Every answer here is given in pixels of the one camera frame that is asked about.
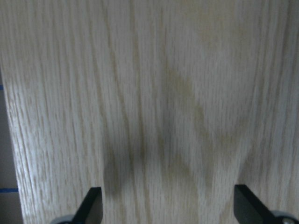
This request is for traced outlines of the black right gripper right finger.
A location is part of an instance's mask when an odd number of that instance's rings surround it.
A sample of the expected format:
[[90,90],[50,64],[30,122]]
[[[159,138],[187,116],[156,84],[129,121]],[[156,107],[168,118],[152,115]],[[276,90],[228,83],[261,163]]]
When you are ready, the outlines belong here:
[[234,216],[239,224],[281,224],[273,213],[243,184],[234,186]]

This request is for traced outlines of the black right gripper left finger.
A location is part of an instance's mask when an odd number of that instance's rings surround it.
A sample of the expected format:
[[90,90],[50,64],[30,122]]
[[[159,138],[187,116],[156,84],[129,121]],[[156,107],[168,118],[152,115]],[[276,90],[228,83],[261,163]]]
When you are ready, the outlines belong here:
[[103,219],[101,187],[92,187],[77,210],[73,224],[100,224]]

